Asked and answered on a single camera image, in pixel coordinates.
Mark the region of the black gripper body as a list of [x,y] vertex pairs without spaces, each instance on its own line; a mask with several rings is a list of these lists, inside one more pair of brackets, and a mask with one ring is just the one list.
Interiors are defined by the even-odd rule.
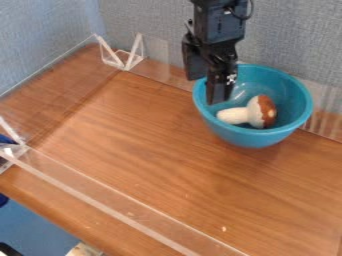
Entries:
[[193,16],[181,43],[197,47],[206,65],[237,60],[235,46],[244,39],[248,0],[189,0]]

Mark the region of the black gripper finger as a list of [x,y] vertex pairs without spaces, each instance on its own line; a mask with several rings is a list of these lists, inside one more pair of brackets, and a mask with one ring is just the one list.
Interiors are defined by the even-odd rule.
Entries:
[[229,99],[237,76],[235,61],[218,62],[208,67],[205,96],[209,105],[221,103]]
[[193,81],[202,78],[206,73],[206,64],[197,47],[192,44],[181,43],[181,54],[186,79]]

